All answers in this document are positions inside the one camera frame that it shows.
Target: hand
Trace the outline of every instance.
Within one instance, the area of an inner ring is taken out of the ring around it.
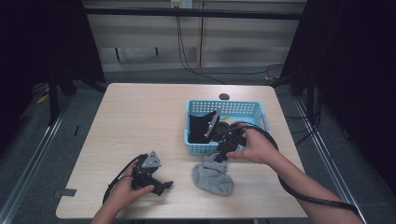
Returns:
[[[117,182],[114,189],[111,190],[105,203],[96,213],[92,223],[111,223],[119,211],[134,203],[138,198],[154,190],[153,185],[148,185],[137,190],[132,188],[132,170],[135,164],[136,162],[132,163],[122,174],[119,182]]]
[[[269,164],[275,155],[280,154],[262,133],[249,128],[244,129],[244,132],[247,136],[245,150],[229,152],[228,158]]]

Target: gray sock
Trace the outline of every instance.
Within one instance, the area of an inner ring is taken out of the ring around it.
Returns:
[[[233,180],[226,175],[228,162],[218,163],[214,161],[218,154],[216,150],[207,152],[204,160],[192,168],[192,179],[200,189],[231,195],[233,193]]]

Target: wooden table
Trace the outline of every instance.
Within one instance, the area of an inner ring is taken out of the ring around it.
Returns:
[[[217,100],[228,93],[233,101],[258,101],[264,107],[279,150],[303,169],[274,89],[259,86],[111,84],[93,121],[63,196],[59,218],[92,218],[102,205],[107,185],[134,157],[155,150],[163,166],[154,177],[175,181],[159,197],[149,194],[118,218],[272,218],[306,217],[296,200],[279,185],[273,170],[262,164],[230,160],[229,197],[198,189],[191,169],[200,157],[189,155],[183,141],[186,103]]]

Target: power outlet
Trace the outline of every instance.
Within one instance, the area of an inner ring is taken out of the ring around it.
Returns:
[[[171,8],[181,8],[181,0],[171,0]]]
[[[182,0],[181,7],[182,8],[192,8],[192,0]]]

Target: blue plastic basket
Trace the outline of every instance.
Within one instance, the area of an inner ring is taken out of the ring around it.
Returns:
[[[208,144],[189,143],[190,134],[190,115],[204,116],[208,113],[221,108],[220,117],[231,117],[234,121],[245,121],[253,123],[268,133],[270,132],[265,111],[259,102],[244,101],[207,101],[207,100],[189,100],[186,107],[186,124],[184,128],[184,142],[188,146],[189,153],[192,156],[202,156],[207,151],[216,149],[217,142]],[[244,147],[239,146],[237,150],[243,150]]]

